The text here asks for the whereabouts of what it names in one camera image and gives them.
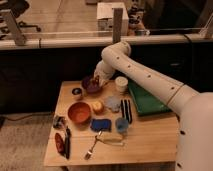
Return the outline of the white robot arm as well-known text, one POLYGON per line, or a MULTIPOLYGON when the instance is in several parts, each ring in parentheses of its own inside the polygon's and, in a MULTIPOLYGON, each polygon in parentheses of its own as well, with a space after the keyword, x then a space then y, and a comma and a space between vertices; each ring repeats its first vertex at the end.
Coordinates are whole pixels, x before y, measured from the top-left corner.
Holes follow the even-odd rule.
POLYGON ((213 92, 200 93, 132 60, 130 54, 125 41, 105 47, 94 75, 104 85, 118 70, 178 115, 175 171, 213 171, 213 92))

